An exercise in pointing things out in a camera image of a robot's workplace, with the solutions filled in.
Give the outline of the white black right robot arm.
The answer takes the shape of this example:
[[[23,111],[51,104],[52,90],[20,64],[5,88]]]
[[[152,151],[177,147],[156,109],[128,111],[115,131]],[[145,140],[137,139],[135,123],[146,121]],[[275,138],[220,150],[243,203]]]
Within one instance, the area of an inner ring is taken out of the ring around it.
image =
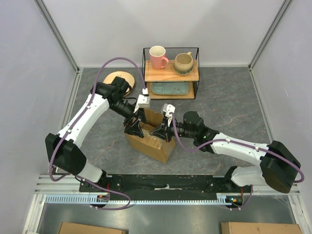
[[[279,141],[270,144],[253,143],[230,137],[204,124],[204,120],[195,111],[186,112],[182,122],[177,122],[173,113],[164,113],[159,126],[151,135],[171,141],[176,137],[192,138],[194,149],[211,154],[227,155],[251,164],[250,167],[232,166],[223,179],[223,186],[229,192],[247,185],[268,185],[272,189],[287,194],[292,185],[301,183],[305,177],[301,164]]]

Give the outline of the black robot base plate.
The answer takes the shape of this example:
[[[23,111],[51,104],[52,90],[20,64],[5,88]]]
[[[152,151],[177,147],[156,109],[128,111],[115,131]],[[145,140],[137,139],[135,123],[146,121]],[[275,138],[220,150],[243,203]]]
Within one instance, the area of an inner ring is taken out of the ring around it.
[[[250,186],[240,188],[223,175],[127,175],[112,174],[99,186],[132,198],[180,199],[216,198],[217,193],[244,194]]]

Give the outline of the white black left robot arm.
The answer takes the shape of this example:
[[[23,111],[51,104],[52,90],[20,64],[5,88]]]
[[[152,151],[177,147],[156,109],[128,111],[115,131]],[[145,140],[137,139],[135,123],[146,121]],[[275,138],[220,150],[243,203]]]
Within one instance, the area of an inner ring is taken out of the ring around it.
[[[80,147],[98,118],[111,109],[126,119],[132,118],[139,109],[150,106],[148,89],[144,87],[136,104],[128,104],[123,96],[129,83],[121,77],[115,77],[111,84],[97,82],[87,100],[71,121],[56,135],[49,133],[45,139],[49,160],[49,173],[56,166],[71,175],[90,181],[97,192],[107,186],[106,173],[90,163]]]

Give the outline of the brown cardboard express box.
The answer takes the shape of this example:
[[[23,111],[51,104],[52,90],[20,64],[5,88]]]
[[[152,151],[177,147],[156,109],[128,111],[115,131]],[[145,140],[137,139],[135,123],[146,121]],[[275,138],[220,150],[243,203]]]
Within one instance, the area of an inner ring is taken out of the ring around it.
[[[147,123],[140,123],[144,138],[127,133],[125,133],[125,136],[133,149],[162,163],[166,163],[176,146],[175,140],[172,138],[170,142],[166,142],[150,135],[150,132],[161,124],[163,115],[150,109],[144,109],[144,112]]]

